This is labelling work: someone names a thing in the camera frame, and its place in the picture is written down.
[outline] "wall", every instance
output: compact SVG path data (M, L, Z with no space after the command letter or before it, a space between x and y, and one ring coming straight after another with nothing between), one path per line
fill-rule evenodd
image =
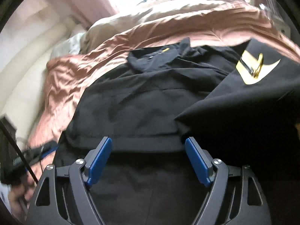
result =
M61 0L41 0L38 4L35 7L32 0L24 0L22 9L15 11L0 33L0 72L33 39L71 14L71 9Z

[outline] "silver bolt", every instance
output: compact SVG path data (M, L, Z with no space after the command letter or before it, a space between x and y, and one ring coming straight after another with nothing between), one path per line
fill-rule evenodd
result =
M46 169L47 169L47 170L51 170L51 169L53 169L53 168L54 168L53 164L49 164L49 165L46 166Z
M77 164L77 165L81 165L82 163L84 163L84 160L83 160L83 159L77 159L77 160L76 160L76 164Z
M214 164L220 165L222 161L220 159L214 159Z

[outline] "black fabric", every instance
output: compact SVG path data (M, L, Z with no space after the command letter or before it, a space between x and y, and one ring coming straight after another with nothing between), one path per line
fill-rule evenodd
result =
M264 64L281 59L254 85L236 70L246 48L263 52ZM298 64L255 40L191 48L185 39L127 60L85 90L54 159L70 165L112 138L114 153L91 189L106 224L191 224L206 190L182 151L188 135L227 165L250 164L260 180L299 177Z

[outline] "wrinkled fabric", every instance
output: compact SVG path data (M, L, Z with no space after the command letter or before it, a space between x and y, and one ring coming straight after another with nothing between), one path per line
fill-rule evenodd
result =
M278 32L262 11L245 2L144 23L112 37L87 55L69 55L48 62L45 110L29 140L30 146L38 146L51 139L58 141L85 88L125 63L129 51L178 43L186 37L190 38L191 47L235 46L255 38L300 62L300 48ZM44 159L43 166L52 160L53 156Z

